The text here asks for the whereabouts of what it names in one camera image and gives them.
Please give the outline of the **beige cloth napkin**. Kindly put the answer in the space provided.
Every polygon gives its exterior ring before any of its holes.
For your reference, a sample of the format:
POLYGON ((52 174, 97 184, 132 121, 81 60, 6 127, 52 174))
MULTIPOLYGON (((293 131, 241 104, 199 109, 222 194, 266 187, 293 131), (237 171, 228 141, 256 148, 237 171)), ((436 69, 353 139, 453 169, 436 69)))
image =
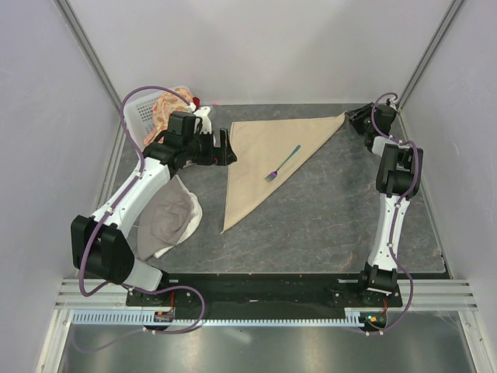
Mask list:
POLYGON ((234 122, 230 142, 238 160, 228 167, 223 231, 234 227, 282 186, 345 123, 335 117, 234 122), (264 178, 294 150, 301 149, 278 172, 264 178))

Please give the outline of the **iridescent rainbow fork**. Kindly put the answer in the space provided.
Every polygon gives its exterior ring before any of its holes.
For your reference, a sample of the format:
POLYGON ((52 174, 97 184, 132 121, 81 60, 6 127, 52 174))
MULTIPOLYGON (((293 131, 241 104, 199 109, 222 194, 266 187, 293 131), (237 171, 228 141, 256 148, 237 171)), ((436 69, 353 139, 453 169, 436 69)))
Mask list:
POLYGON ((285 164, 301 149, 301 145, 297 145, 294 150, 278 165, 276 169, 274 169, 271 173, 269 173, 264 180, 266 182, 271 182, 275 180, 278 176, 278 172, 285 166, 285 164))

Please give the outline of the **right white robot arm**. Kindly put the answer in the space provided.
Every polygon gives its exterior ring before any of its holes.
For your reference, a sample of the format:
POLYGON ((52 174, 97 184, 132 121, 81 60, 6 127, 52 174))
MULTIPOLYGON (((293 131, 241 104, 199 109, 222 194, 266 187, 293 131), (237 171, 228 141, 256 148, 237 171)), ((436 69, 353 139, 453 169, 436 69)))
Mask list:
POLYGON ((357 300, 375 305, 384 295, 397 289, 398 245, 406 211, 411 199, 419 192, 424 151, 411 141, 391 134, 391 125, 398 115, 392 99, 370 103, 346 112, 346 119, 359 135, 369 152, 380 158, 375 181, 380 196, 380 214, 374 246, 356 286, 357 300))

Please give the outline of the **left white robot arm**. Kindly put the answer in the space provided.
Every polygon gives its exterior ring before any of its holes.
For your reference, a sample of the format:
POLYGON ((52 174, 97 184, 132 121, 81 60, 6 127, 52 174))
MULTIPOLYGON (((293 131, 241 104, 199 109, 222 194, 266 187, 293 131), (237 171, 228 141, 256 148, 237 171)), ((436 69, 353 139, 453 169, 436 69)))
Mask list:
POLYGON ((185 164, 228 166, 236 162, 228 131, 214 136, 210 107, 194 113, 175 111, 166 130, 138 151, 137 168, 125 184, 91 216, 77 216, 71 223, 71 247, 75 268, 79 270, 80 292, 85 290, 85 275, 106 284, 127 285, 143 291, 153 305, 164 305, 170 287, 162 278, 165 272, 140 261, 127 242, 130 228, 151 198, 185 164))

